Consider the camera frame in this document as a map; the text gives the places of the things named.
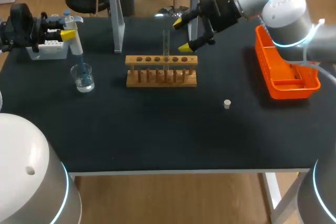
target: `robotic arm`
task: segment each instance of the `robotic arm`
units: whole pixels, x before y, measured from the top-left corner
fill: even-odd
[[[205,27],[203,36],[182,45],[182,52],[195,51],[205,44],[214,44],[215,33],[236,24],[244,17],[261,15],[280,55],[287,61],[302,61],[307,50],[308,61],[336,62],[336,27],[312,23],[306,0],[199,0],[197,9],[182,15],[174,28],[179,29],[199,16]]]

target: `black device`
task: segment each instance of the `black device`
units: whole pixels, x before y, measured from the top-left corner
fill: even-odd
[[[6,22],[0,23],[0,49],[3,52],[13,48],[32,47],[33,52],[39,52],[38,45],[46,40],[60,40],[60,33],[49,33],[48,29],[63,30],[62,19],[48,21],[47,14],[41,13],[34,18],[27,4],[14,4],[10,8]]]
[[[193,51],[208,43],[215,43],[214,34],[236,24],[241,17],[234,0],[199,0],[197,8],[181,16],[180,22],[174,24],[175,29],[180,29],[196,17],[202,19],[205,29],[203,36],[188,42]]]

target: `small cap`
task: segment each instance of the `small cap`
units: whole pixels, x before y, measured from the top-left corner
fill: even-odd
[[[231,105],[231,101],[230,101],[230,100],[225,100],[225,101],[224,101],[224,108],[225,108],[225,109],[230,108],[230,105]]]
[[[64,15],[64,16],[69,16],[69,15],[70,15],[70,10],[65,10],[65,11],[63,12],[63,15]]]

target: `orange basket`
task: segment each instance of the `orange basket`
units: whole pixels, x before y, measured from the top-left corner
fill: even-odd
[[[262,26],[256,34],[258,61],[273,99],[305,99],[320,89],[317,69],[286,63]]]

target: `white cable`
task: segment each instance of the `white cable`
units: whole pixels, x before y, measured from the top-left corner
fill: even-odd
[[[0,91],[0,111],[1,111],[1,108],[2,108],[2,103],[3,103],[3,100],[2,100],[2,94],[1,94],[1,91]]]
[[[2,103],[3,103],[3,100],[2,100],[2,94],[1,94],[1,91],[0,91],[0,111],[1,111],[1,108],[2,108]]]
[[[303,61],[286,61],[287,63],[290,64],[298,64],[304,67],[309,67],[309,68],[315,68],[319,70],[322,74],[324,74],[328,79],[330,79],[335,85],[336,85],[336,77],[333,76],[331,73],[326,71],[324,68],[321,68],[319,65],[311,64],[309,61],[307,61],[307,51],[308,51],[308,46],[311,40],[314,38],[317,30],[319,29],[320,26],[322,26],[325,22],[325,19],[320,19],[319,23],[313,28],[313,32],[310,33],[309,38],[306,39],[305,47],[303,48]]]

